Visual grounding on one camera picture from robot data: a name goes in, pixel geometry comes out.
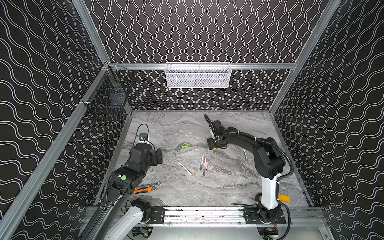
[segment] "black mounting plate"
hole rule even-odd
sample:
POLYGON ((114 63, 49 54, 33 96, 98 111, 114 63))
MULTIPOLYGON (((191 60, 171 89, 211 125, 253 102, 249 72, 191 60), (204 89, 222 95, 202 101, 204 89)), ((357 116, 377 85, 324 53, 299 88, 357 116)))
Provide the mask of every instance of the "black mounting plate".
POLYGON ((153 217, 151 224, 163 224, 165 211, 163 207, 151 207, 151 215, 153 217))
MULTIPOLYGON (((257 211, 259 211, 258 207, 244 207, 243 217, 246 224, 265 224, 259 219, 259 214, 257 211)), ((274 219, 276 220, 277 224, 286 224, 284 213, 281 209, 276 213, 274 219)))

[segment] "wavy patterned wallpaper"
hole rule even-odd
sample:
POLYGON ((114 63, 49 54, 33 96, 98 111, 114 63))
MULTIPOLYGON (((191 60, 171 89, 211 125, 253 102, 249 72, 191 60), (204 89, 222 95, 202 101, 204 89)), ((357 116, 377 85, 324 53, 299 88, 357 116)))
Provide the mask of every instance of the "wavy patterned wallpaper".
POLYGON ((327 0, 85 0, 112 62, 295 62, 327 0))
POLYGON ((27 210, 12 239, 77 238, 93 205, 124 121, 99 122, 87 112, 27 210))
POLYGON ((344 0, 275 115, 334 238, 384 239, 384 1, 344 0))
POLYGON ((128 102, 135 110, 269 110, 289 70, 234 70, 228 88, 168 88, 164 71, 127 72, 128 102))
POLYGON ((101 63, 70 0, 0 0, 0 218, 101 63))

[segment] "robotic arm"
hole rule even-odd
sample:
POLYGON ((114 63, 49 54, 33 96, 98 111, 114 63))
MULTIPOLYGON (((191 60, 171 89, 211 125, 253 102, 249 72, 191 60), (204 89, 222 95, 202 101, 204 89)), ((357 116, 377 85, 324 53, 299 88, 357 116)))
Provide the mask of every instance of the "robotic arm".
POLYGON ((226 149, 230 143, 253 153, 256 170, 262 177, 261 201, 260 195, 256 195, 257 206, 260 209, 259 217, 263 222, 272 222, 275 215, 281 211, 282 203, 278 199, 278 182, 281 178, 288 177, 293 173, 292 163, 288 161, 291 170, 282 176, 281 173, 285 165, 283 157, 286 159, 288 157, 277 146, 273 138, 258 139, 245 132, 240 132, 234 127, 225 128, 218 120, 211 122, 207 115, 204 117, 209 124, 212 135, 212 138, 207 140, 209 149, 226 149))
POLYGON ((119 240, 136 224, 148 221, 150 204, 136 199, 124 217, 107 232, 121 204, 133 194, 149 167, 162 162, 162 149, 155 151, 151 145, 144 142, 136 144, 129 152, 128 161, 110 176, 106 194, 78 240, 101 240, 108 234, 113 237, 106 239, 119 240))

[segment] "gray marble surface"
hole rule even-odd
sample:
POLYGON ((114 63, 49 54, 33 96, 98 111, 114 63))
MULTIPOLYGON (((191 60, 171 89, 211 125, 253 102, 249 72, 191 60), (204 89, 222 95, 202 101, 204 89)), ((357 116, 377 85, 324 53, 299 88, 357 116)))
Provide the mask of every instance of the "gray marble surface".
MULTIPOLYGON (((149 194, 140 194, 141 198, 160 206, 230 206, 255 202, 255 195, 261 192, 261 177, 255 169, 253 155, 247 151, 246 161, 243 149, 232 144, 227 149, 209 150, 207 139, 211 135, 204 114, 212 122, 220 120, 225 127, 232 126, 256 137, 273 137, 281 146, 267 112, 135 112, 116 168, 127 161, 141 123, 148 124, 149 140, 156 148, 163 149, 164 161, 150 167, 143 179, 143 184, 161 181, 162 185, 149 194), (190 147, 182 149, 184 142, 190 147), (209 159, 205 178, 199 172, 203 153, 209 159)), ((140 132, 146 133, 146 127, 140 127, 140 132)), ((308 206, 294 175, 281 180, 280 194, 290 196, 288 206, 308 206)))

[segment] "white mesh basket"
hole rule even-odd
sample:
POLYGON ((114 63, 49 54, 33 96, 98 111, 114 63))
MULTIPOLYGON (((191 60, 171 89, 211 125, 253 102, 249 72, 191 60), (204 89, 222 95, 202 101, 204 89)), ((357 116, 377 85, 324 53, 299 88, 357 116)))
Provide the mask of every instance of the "white mesh basket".
POLYGON ((166 63, 169 88, 227 88, 231 78, 230 63, 166 63))

